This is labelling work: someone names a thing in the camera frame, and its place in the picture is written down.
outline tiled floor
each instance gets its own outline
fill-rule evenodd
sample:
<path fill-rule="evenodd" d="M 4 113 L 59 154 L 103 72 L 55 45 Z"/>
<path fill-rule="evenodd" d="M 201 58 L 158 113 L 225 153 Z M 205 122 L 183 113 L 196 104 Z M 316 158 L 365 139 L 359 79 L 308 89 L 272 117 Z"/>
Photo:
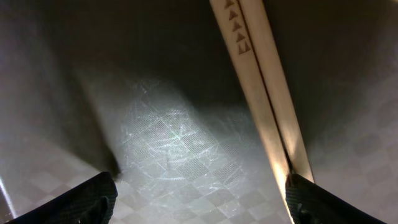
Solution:
<path fill-rule="evenodd" d="M 74 13 L 46 4 L 48 24 L 3 8 L 0 176 L 16 214 L 108 169 L 104 139 L 121 169 L 111 223 L 288 223 L 208 2 L 122 2 Z M 170 12 L 156 23 L 174 32 L 140 28 L 153 21 L 137 8 Z M 86 23 L 60 26 L 65 14 Z"/>

